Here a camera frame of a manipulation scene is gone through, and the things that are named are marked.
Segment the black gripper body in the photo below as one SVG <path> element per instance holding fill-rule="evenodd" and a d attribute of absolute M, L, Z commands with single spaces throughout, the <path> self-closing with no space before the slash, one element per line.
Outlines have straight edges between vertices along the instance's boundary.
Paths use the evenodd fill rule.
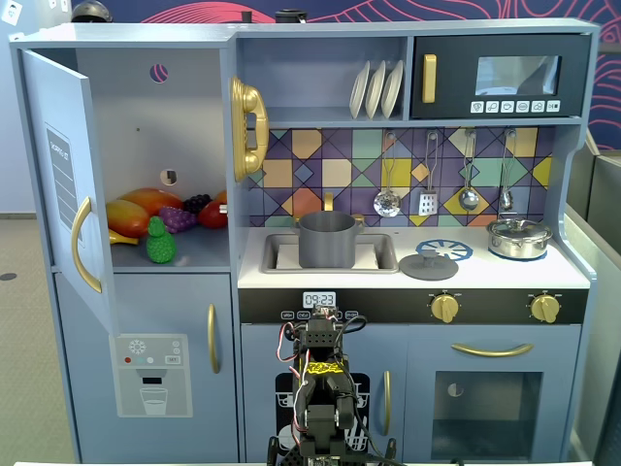
<path fill-rule="evenodd" d="M 313 317 L 298 325 L 298 356 L 310 354 L 311 362 L 332 362 L 343 352 L 343 324 L 327 317 Z"/>

